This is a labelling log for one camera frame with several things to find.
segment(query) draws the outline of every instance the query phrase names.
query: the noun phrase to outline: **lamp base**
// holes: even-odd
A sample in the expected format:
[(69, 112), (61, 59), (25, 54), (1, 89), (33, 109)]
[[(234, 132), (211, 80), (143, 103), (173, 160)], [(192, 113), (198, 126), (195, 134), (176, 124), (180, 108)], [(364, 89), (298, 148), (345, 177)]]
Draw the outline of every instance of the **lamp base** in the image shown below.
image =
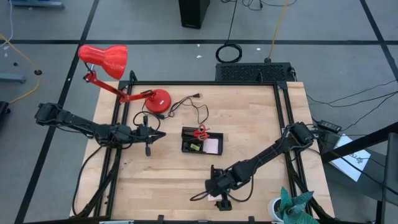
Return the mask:
[(154, 95), (145, 103), (147, 109), (152, 113), (163, 113), (168, 110), (172, 104), (170, 94), (165, 90), (152, 90)]

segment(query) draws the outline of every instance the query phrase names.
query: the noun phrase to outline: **white paper sheet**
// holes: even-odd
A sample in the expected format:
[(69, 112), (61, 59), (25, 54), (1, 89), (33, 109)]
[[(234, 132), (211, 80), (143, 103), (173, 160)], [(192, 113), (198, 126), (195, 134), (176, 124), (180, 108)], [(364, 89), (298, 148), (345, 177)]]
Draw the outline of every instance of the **white paper sheet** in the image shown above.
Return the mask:
[[(340, 146), (344, 146), (345, 144), (350, 143), (351, 140), (347, 135), (343, 134), (342, 137), (338, 140), (336, 146), (334, 149)], [(347, 155), (344, 157), (349, 163), (357, 167), (359, 170), (363, 170), (368, 163), (368, 159), (364, 158), (369, 158), (371, 155), (365, 150), (361, 150), (358, 152), (355, 152), (354, 154)], [(331, 165), (335, 166), (338, 170), (342, 171), (344, 174), (346, 174), (348, 177), (353, 179), (355, 182), (358, 181), (359, 177), (361, 176), (361, 173), (351, 167), (347, 162), (345, 162), (342, 159), (335, 159), (334, 161), (330, 162)]]

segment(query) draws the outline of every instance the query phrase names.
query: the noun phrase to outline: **lamp shade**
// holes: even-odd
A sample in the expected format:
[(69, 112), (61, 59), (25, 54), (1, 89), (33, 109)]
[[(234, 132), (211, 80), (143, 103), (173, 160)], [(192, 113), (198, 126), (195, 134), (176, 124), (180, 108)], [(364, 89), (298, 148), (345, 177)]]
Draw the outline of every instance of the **lamp shade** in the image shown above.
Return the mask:
[(86, 62), (101, 66), (111, 77), (119, 80), (122, 78), (127, 64), (127, 47), (115, 45), (101, 49), (90, 45), (79, 48), (79, 58)]

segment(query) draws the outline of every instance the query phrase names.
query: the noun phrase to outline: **wooden table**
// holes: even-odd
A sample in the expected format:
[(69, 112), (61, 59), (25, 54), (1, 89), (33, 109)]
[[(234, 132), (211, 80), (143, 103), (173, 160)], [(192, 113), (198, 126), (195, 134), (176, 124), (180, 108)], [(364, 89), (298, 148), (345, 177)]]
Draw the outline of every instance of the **wooden table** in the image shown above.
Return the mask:
[[(312, 123), (303, 83), (288, 83), (289, 96), (295, 121)], [(133, 94), (153, 86), (133, 86)], [(156, 86), (167, 90), (172, 101), (202, 93), (194, 100), (209, 107), (210, 116), (205, 122), (211, 132), (224, 133), (222, 156), (189, 154), (181, 152), (182, 126), (198, 126), (197, 112), (191, 106), (181, 106), (174, 118), (162, 121), (160, 131), (167, 135), (152, 145), (152, 155), (145, 155), (144, 143), (133, 144), (123, 150), (118, 183), (114, 200), (112, 219), (156, 220), (165, 215), (166, 220), (247, 220), (255, 216), (256, 221), (271, 220), (267, 212), (269, 200), (280, 194), (280, 188), (289, 189), (284, 156), (280, 155), (257, 170), (254, 193), (245, 203), (232, 201), (233, 210), (220, 212), (214, 202), (207, 199), (190, 202), (189, 198), (205, 189), (205, 180), (210, 178), (210, 166), (227, 168), (237, 161), (252, 158), (280, 138), (280, 128), (275, 96), (271, 86)], [(280, 91), (282, 107), (283, 94)], [(115, 95), (101, 90), (94, 115), (94, 122), (111, 123)], [(134, 127), (133, 116), (141, 110), (143, 100), (130, 104), (127, 125)], [(152, 127), (157, 126), (155, 118), (149, 118)], [(98, 148), (89, 140), (85, 159)], [(318, 150), (316, 143), (311, 147)], [(101, 175), (105, 149), (95, 155), (81, 176), (76, 198), (76, 209), (80, 211), (92, 197)], [(302, 153), (303, 167), (309, 190), (324, 210), (334, 217), (328, 185), (326, 183), (320, 156), (312, 151)], [(232, 191), (237, 198), (246, 198), (250, 184)]]

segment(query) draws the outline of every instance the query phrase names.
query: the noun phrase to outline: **black floor line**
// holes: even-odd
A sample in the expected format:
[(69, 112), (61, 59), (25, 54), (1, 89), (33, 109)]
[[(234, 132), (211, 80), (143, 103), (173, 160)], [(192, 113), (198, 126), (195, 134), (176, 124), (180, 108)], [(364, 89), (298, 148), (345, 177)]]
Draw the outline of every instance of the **black floor line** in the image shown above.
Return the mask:
[(373, 18), (371, 10), (369, 9), (368, 4), (366, 3), (365, 0), (361, 0), (361, 5), (365, 11), (366, 17), (368, 17), (369, 23), (372, 26), (374, 34), (376, 35), (378, 41), (381, 42), (381, 49), (383, 50), (384, 56), (386, 57), (388, 64), (390, 65), (392, 73), (394, 74), (395, 78), (398, 79), (397, 64), (396, 64), (394, 58), (392, 57), (391, 52), (388, 49), (388, 46), (387, 46), (386, 42), (384, 41), (383, 36), (381, 35), (381, 32), (376, 24), (376, 21)]
[[(224, 44), (226, 40), (85, 40), (85, 44)], [(232, 44), (271, 44), (272, 40), (229, 40)], [(13, 44), (79, 44), (80, 40), (12, 40)], [(276, 45), (398, 45), (398, 40), (276, 40)]]
[[(93, 22), (95, 11), (98, 6), (98, 2), (99, 2), (99, 0), (94, 0), (94, 2), (93, 2), (90, 13), (88, 14), (86, 26), (85, 26), (83, 33), (81, 35), (81, 38), (80, 38), (79, 46), (84, 44), (84, 42), (87, 38), (88, 31), (90, 29), (90, 25)], [(77, 52), (78, 52), (78, 48), (77, 48), (75, 56), (72, 60), (72, 64), (70, 65), (70, 69), (69, 69), (67, 78), (65, 79), (65, 84), (63, 85), (62, 92), (61, 92), (60, 98), (58, 100), (58, 104), (60, 104), (60, 105), (63, 105), (66, 100), (68, 90), (69, 90), (70, 84), (72, 82), (73, 74), (75, 73), (75, 70), (76, 70), (76, 66), (78, 63)], [(54, 132), (55, 132), (55, 127), (49, 127), (49, 130), (47, 131), (47, 134), (44, 139), (42, 149), (41, 149), (39, 157), (37, 159), (35, 168), (33, 170), (32, 177), (30, 178), (29, 184), (26, 188), (24, 198), (22, 199), (22, 203), (19, 207), (18, 214), (17, 214), (17, 217), (14, 222), (15, 224), (21, 224), (25, 220), (26, 213), (29, 209), (30, 201), (32, 200), (37, 183), (39, 181), (40, 173), (43, 169), (45, 158), (47, 157), (47, 153), (49, 152), (49, 149), (50, 149), (50, 145), (51, 145), (52, 138), (54, 136)]]

